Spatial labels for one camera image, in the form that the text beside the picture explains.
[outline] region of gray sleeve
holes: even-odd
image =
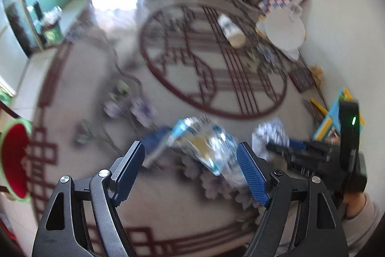
[[[379,223],[380,210],[369,195],[365,194],[366,203],[363,210],[352,219],[344,219],[342,227],[348,242],[349,255],[356,254],[371,237]]]

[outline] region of metal bolt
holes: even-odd
[[[314,183],[321,183],[321,179],[320,179],[318,176],[312,176],[312,177],[311,177],[311,180],[312,180]]]
[[[281,175],[283,175],[283,171],[281,169],[276,169],[276,170],[274,170],[274,174],[276,176],[281,176]]]
[[[70,180],[70,177],[69,177],[69,176],[62,176],[62,177],[60,178],[60,182],[61,182],[61,183],[67,183],[69,180]]]
[[[110,174],[110,171],[107,169],[103,169],[99,171],[99,176],[101,176],[102,178],[108,176],[109,174]]]

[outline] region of screw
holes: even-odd
[[[61,182],[61,183],[67,183],[69,180],[70,180],[70,177],[69,177],[69,176],[62,176],[62,177],[60,178],[60,182]]]
[[[312,180],[314,183],[321,183],[321,179],[320,179],[318,176],[312,176],[312,177],[311,177],[311,180]]]
[[[276,169],[276,170],[274,170],[274,174],[276,176],[281,176],[281,175],[283,175],[283,171],[281,169]]]
[[[107,169],[103,169],[99,171],[99,176],[101,176],[102,178],[108,176],[109,174],[110,174],[110,171]]]

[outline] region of white wall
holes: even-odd
[[[366,126],[360,150],[368,171],[366,190],[385,211],[385,0],[309,0],[301,48],[308,64],[325,73],[330,104],[341,86],[359,100]]]

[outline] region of blue gripper pad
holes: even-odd
[[[241,167],[244,177],[246,178],[247,184],[249,184],[249,188],[254,199],[266,207],[270,201],[270,197],[266,191],[266,179],[255,164],[254,160],[251,158],[243,143],[238,144],[237,161]]]
[[[111,175],[109,197],[114,207],[125,201],[145,157],[144,145],[135,141]]]

